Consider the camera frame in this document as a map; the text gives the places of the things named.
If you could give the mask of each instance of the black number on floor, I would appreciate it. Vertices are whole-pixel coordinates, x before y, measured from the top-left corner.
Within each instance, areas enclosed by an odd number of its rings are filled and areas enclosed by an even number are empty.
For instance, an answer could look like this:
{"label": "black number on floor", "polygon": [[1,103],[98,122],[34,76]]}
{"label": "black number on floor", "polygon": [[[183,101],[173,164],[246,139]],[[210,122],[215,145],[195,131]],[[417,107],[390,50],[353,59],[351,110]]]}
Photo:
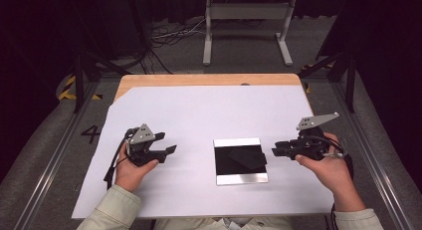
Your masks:
{"label": "black number on floor", "polygon": [[90,139],[90,143],[93,143],[94,138],[96,137],[96,135],[100,135],[101,132],[97,132],[97,129],[99,127],[96,125],[91,126],[89,129],[85,130],[84,132],[81,133],[81,135],[88,135],[91,137]]}

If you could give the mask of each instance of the table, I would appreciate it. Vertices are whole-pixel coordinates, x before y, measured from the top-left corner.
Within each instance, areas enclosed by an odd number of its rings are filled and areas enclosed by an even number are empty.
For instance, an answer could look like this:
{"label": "table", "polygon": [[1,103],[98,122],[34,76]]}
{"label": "table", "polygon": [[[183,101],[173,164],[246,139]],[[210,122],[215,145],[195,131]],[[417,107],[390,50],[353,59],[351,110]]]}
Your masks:
{"label": "table", "polygon": [[[144,120],[153,132],[166,132],[151,149],[169,144],[177,148],[134,192],[144,203],[138,217],[328,213],[333,202],[329,190],[311,171],[271,151],[276,141],[296,138],[296,125],[309,115],[301,81],[292,74],[125,76],[108,110],[73,218],[90,214],[106,192],[103,177],[115,152],[110,146],[121,141],[119,133]],[[268,183],[216,185],[212,141],[226,136],[260,139]]]}

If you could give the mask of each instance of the white metal stand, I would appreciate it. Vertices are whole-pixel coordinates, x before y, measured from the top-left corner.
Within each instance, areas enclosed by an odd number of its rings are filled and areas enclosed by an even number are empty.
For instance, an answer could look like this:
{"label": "white metal stand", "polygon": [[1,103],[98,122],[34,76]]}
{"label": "white metal stand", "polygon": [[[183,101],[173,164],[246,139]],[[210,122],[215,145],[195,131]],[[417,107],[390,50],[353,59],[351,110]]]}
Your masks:
{"label": "white metal stand", "polygon": [[276,33],[277,42],[282,51],[286,66],[293,64],[288,47],[286,45],[286,35],[288,33],[296,0],[289,3],[211,3],[207,0],[205,10],[206,36],[204,47],[203,64],[211,64],[212,19],[281,19],[284,26],[281,33]]}

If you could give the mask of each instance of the person's left hand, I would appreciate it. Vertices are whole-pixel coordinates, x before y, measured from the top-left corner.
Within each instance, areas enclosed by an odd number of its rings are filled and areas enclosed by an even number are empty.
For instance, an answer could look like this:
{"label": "person's left hand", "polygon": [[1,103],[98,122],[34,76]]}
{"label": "person's left hand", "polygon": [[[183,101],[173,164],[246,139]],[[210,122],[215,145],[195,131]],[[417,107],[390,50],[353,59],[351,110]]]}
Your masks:
{"label": "person's left hand", "polygon": [[157,164],[158,160],[154,159],[149,163],[138,167],[130,162],[124,154],[126,144],[123,144],[118,154],[117,168],[115,171],[115,185],[118,185],[129,192],[133,192],[142,181],[143,177],[151,171]]}

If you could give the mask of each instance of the hand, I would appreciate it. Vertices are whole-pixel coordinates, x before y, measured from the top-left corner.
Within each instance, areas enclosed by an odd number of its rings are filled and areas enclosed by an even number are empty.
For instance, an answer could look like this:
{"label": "hand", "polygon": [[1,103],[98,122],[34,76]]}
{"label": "hand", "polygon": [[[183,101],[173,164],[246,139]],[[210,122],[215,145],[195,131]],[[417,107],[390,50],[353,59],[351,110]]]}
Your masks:
{"label": "hand", "polygon": [[[324,135],[338,142],[338,138],[334,134],[325,133]],[[334,153],[334,151],[335,148],[330,146],[328,152]],[[296,161],[313,171],[319,181],[333,193],[336,211],[353,212],[365,209],[344,159],[331,156],[325,157],[321,161],[315,161],[298,154]]]}
{"label": "hand", "polygon": [[118,154],[115,184],[129,192],[133,192],[140,184],[143,177],[158,164],[158,160],[154,159],[149,163],[138,167],[126,158],[126,155],[124,154],[125,150],[126,144],[123,144],[120,153]]}

